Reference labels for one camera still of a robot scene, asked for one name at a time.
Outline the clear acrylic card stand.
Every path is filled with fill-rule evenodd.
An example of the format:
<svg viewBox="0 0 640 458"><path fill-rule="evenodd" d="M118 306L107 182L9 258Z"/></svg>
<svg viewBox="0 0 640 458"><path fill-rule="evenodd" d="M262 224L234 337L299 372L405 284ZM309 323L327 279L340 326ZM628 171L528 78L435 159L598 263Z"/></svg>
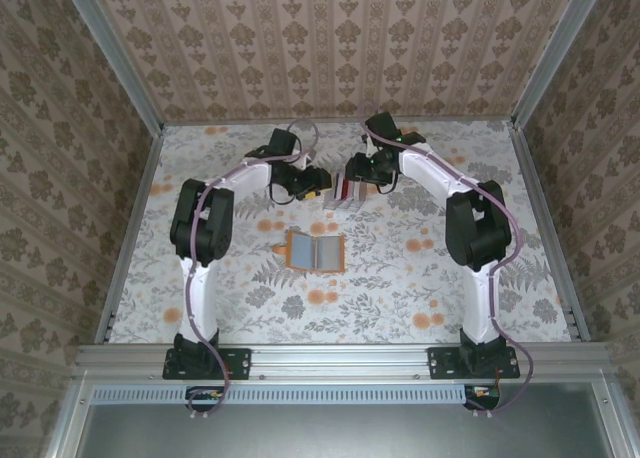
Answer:
<svg viewBox="0 0 640 458"><path fill-rule="evenodd" d="M350 182L349 196L346 200L336 200L334 198L336 173L333 178L334 187L330 191L327 191L324 195L323 208L329 211L345 210L345 211L358 211L361 206L366 202L368 189L367 184L364 182ZM346 179L343 173L340 173L344 180Z"/></svg>

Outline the orange leather card holder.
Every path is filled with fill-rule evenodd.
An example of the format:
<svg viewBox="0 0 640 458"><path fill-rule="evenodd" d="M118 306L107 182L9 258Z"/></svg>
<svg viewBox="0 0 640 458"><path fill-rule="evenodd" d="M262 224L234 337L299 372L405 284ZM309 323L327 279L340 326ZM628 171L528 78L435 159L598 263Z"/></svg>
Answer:
<svg viewBox="0 0 640 458"><path fill-rule="evenodd" d="M285 259L288 268L316 274L341 274L346 269L345 238L311 236L289 230L286 242L272 247L272 252Z"/></svg>

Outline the floral table cover sheet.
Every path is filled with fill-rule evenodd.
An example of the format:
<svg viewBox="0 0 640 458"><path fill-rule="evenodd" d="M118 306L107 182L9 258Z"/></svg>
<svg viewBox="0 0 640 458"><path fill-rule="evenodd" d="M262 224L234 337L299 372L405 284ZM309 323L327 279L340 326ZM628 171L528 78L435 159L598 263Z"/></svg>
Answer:
<svg viewBox="0 0 640 458"><path fill-rule="evenodd" d="M467 176L498 182L523 246L500 272L499 322L520 342L569 339L563 309L504 121L409 122ZM269 124L169 127L155 170L111 332L114 343L169 343L184 309L180 262L169 239L180 188L209 180L266 144ZM444 204L409 179L394 192L368 189L358 211L292 201L274 188L235 208L233 241L215 293L226 344L453 343L464 315L463 271L444 242ZM316 274L288 268L272 247L289 230L345 238L346 269Z"/></svg>

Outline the aluminium mounting beam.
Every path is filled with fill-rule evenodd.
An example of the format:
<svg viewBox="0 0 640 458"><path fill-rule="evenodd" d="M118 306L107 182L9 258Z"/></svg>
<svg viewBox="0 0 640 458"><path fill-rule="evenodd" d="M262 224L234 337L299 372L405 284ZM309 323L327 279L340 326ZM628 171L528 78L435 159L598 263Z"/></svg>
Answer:
<svg viewBox="0 0 640 458"><path fill-rule="evenodd" d="M251 345L251 383L396 384L430 379L429 344ZM538 383L596 382L613 375L606 347L592 342L528 343ZM167 344L82 346L72 379L160 383Z"/></svg>

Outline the grey sheet metal panel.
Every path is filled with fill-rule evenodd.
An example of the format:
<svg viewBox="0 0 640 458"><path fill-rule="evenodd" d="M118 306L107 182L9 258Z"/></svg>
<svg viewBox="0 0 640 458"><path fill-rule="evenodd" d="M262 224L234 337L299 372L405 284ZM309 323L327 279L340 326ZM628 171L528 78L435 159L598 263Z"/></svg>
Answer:
<svg viewBox="0 0 640 458"><path fill-rule="evenodd" d="M613 458L602 428L536 409L475 417L456 406L98 406L77 458Z"/></svg>

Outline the thin aluminium cross rail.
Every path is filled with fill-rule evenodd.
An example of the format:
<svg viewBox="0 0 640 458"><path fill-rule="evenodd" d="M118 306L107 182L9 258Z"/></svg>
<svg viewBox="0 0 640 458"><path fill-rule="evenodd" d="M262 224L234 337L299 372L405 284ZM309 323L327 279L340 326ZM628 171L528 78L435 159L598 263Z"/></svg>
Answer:
<svg viewBox="0 0 640 458"><path fill-rule="evenodd" d="M262 125L262 124L285 124L288 125L296 120L318 124L324 123L358 123L360 124L365 118L361 117L341 117L341 118L266 118L266 119L249 119L249 120L204 120L204 121L166 121L163 127L173 126L235 126L235 125ZM512 119L508 115L488 115L488 116L396 116L394 121L399 123L413 122L474 122L474 121L507 121Z"/></svg>

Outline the aluminium side rail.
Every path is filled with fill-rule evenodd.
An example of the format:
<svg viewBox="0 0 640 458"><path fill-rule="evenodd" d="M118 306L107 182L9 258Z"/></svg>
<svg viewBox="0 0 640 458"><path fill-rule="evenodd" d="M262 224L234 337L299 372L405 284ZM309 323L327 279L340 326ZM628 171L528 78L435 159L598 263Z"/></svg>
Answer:
<svg viewBox="0 0 640 458"><path fill-rule="evenodd" d="M124 286L135 249L137 236L144 216L144 210L151 190L155 170L157 168L163 145L162 132L153 137L149 155L140 179L138 191L131 210L124 241L120 248L118 260L114 268L109 290L104 302L100 322L97 327L93 343L102 345L108 343L117 309L122 298Z"/></svg>
<svg viewBox="0 0 640 458"><path fill-rule="evenodd" d="M591 334L581 309L533 157L521 128L513 128L512 143L571 340L590 342Z"/></svg>

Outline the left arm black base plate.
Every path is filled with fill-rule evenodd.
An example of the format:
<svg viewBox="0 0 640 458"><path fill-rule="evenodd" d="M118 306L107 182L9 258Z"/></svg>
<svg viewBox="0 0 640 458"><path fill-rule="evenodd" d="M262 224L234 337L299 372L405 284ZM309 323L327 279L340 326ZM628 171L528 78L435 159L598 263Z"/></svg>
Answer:
<svg viewBox="0 0 640 458"><path fill-rule="evenodd" d="M251 369L249 348L218 349L231 380L246 380ZM162 370L165 380L223 380L223 371L211 351L199 344L194 349L170 348Z"/></svg>

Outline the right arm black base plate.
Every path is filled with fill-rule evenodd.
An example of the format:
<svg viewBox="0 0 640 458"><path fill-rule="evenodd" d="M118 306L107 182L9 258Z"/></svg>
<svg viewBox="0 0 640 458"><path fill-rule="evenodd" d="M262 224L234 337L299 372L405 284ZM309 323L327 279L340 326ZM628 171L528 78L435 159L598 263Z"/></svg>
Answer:
<svg viewBox="0 0 640 458"><path fill-rule="evenodd" d="M431 347L427 350L430 377L444 379L516 379L521 376L512 347L498 351L477 351L460 347Z"/></svg>

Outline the aluminium frame post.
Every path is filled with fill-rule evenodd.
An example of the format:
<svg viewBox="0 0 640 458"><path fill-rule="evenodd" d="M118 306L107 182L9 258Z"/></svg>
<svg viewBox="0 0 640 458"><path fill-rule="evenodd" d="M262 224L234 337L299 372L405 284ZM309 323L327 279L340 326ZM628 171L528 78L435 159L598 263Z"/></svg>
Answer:
<svg viewBox="0 0 640 458"><path fill-rule="evenodd" d="M125 43L110 22L107 9L99 0L71 0L113 69L119 83L134 105L141 120L154 137L162 133L164 120L146 91L140 73L128 56Z"/></svg>
<svg viewBox="0 0 640 458"><path fill-rule="evenodd" d="M569 52L597 0L569 0L511 115L523 128Z"/></svg>

